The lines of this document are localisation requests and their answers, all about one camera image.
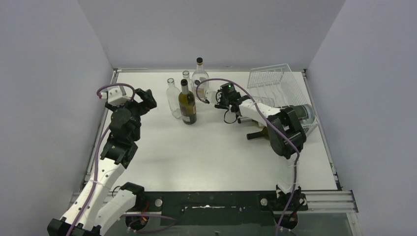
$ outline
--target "wire basket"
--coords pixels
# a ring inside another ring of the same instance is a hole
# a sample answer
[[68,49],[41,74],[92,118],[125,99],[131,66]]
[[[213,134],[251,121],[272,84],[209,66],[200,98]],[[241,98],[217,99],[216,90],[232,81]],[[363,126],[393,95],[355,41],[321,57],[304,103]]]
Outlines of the wire basket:
[[[247,89],[257,102],[271,107],[309,104],[288,64],[251,69]],[[312,123],[302,127],[309,135],[317,125],[314,117]]]

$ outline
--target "table surface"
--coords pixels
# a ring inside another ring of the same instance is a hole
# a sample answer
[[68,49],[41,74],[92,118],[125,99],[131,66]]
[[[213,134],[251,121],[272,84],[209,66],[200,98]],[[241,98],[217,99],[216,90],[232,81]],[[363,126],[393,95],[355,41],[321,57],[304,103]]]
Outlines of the table surface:
[[[300,72],[293,72],[308,101]],[[246,87],[249,72],[211,72]],[[276,155],[266,139],[248,141],[247,133],[261,129],[252,122],[226,124],[224,110],[197,103],[197,122],[186,125],[170,112],[167,79],[179,87],[181,72],[119,73],[118,83],[151,89],[157,108],[141,117],[138,150],[114,186],[132,182],[147,191],[263,191],[274,190],[278,181],[293,179],[293,168]],[[210,82],[212,89],[222,82]],[[105,127],[110,123],[107,114]],[[320,131],[308,137],[298,165],[298,182],[303,190],[337,189]]]

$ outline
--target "screw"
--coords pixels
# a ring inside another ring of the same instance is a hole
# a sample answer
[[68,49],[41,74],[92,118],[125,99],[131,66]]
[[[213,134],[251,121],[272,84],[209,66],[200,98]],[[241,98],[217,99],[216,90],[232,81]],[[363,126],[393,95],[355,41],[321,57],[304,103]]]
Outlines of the screw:
[[266,206],[268,205],[268,200],[266,198],[261,199],[261,205]]
[[161,199],[156,199],[155,200],[155,206],[157,206],[157,207],[162,206],[162,200]]

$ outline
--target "metal frame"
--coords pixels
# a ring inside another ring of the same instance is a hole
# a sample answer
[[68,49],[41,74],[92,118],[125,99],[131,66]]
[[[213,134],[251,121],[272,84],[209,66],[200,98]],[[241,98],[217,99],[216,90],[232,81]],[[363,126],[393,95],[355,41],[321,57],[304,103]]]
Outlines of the metal frame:
[[[110,81],[111,84],[116,83],[119,73],[129,73],[129,72],[182,72],[183,70],[178,70],[178,69],[148,69],[148,68],[115,68],[113,71],[113,76],[112,79]],[[226,72],[242,72],[242,71],[247,71],[249,72],[249,69],[247,68],[223,68],[223,69],[214,69],[214,70],[207,70],[207,71],[226,71]],[[304,83],[306,85],[307,88],[307,93],[308,96],[310,98],[311,101],[311,105],[313,107],[313,110],[316,114],[316,118],[318,120],[318,127],[320,130],[320,134],[322,136],[323,139],[323,143],[325,145],[325,149],[326,149],[326,153],[329,159],[329,162],[331,163],[331,168],[333,171],[333,175],[335,178],[335,182],[339,183],[339,179],[337,176],[337,172],[336,172],[336,168],[333,165],[333,159],[331,157],[331,153],[329,151],[328,148],[328,143],[326,140],[326,136],[324,134],[323,131],[323,127],[321,125],[320,122],[320,118],[318,116],[317,110],[316,110],[316,106],[314,103],[314,99],[311,96],[311,91],[310,91],[310,87],[308,85],[308,79],[307,76],[305,74],[305,69],[301,69],[301,70],[293,70],[293,72],[301,72],[303,79],[304,79]],[[91,175],[91,170],[92,170],[92,164],[93,164],[93,158],[94,158],[94,153],[98,144],[98,140],[100,138],[100,135],[103,131],[104,128],[104,122],[106,120],[107,117],[107,112],[108,110],[105,109],[101,118],[101,122],[100,125],[98,127],[98,132],[96,135],[96,139],[94,142],[94,148],[91,152],[91,157],[90,157],[90,161],[89,161],[89,165],[87,168],[87,173],[85,176],[85,182],[88,181],[90,175]],[[352,230],[352,234],[354,236],[362,236],[361,230],[360,230],[360,225],[358,223],[358,219],[357,219],[357,215],[356,213],[358,212],[357,209],[357,205],[356,205],[356,201],[353,195],[352,191],[303,191],[303,193],[306,195],[307,198],[307,204],[309,205],[309,210],[307,211],[299,211],[298,213],[300,214],[305,214],[305,213],[346,213],[347,217],[348,217],[348,221]],[[69,205],[71,206],[75,199],[77,199],[77,197],[80,195],[80,193],[73,193],[71,201],[69,203]],[[111,192],[109,192],[109,194],[107,195],[105,201],[103,202],[103,204],[106,204],[110,199],[112,198]],[[152,212],[153,214],[161,214],[161,212]]]

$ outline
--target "gray wall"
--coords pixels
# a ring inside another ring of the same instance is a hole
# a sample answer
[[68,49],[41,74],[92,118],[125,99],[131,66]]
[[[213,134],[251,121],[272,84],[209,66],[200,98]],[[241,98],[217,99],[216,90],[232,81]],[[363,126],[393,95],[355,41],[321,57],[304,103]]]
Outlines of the gray wall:
[[0,1],[1,235],[47,235],[68,208],[111,73],[76,0]]
[[307,68],[344,0],[79,0],[113,67]]
[[417,235],[417,1],[347,0],[307,70],[365,236]]

